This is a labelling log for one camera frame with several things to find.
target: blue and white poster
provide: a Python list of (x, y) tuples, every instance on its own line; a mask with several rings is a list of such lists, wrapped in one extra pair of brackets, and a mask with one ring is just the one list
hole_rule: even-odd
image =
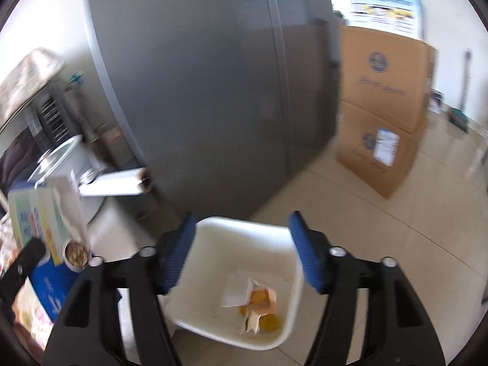
[(424, 39), (421, 0), (351, 0), (351, 26)]

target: silver bolt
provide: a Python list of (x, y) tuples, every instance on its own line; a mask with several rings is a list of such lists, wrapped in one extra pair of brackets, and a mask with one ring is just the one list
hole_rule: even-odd
[(151, 257), (151, 256), (154, 256), (156, 254), (156, 248), (153, 247), (153, 246), (146, 246), (145, 248), (142, 248), (139, 251), (139, 254), (142, 257)]
[(103, 259), (103, 257), (95, 256), (88, 261), (88, 265), (90, 267), (98, 267), (99, 265), (102, 265), (104, 261), (105, 260)]
[(335, 257), (344, 257), (347, 254), (345, 249), (342, 249), (340, 246), (331, 247), (329, 253)]
[(396, 267), (398, 265), (398, 262), (396, 259), (392, 257), (385, 257), (381, 260), (381, 263), (385, 265), (386, 267)]

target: white label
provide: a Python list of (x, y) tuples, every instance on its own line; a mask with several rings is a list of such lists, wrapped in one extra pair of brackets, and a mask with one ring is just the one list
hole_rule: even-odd
[(400, 137), (386, 129), (378, 129), (373, 157), (386, 166), (392, 166), (395, 160), (398, 139)]

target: product packaging box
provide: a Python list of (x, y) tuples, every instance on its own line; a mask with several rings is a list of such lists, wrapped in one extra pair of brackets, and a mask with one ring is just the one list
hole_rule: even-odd
[(341, 99), (414, 134), (430, 101), (435, 49), (385, 31), (342, 26), (341, 54)]
[(341, 116), (338, 161), (389, 198), (413, 165), (427, 123), (425, 114), (412, 133), (345, 101)]

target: patterned cloth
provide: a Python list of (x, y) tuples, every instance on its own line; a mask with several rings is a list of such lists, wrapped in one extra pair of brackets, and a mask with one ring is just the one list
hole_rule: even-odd
[(23, 58), (0, 84), (0, 130), (64, 66), (64, 61), (46, 48), (36, 48)]

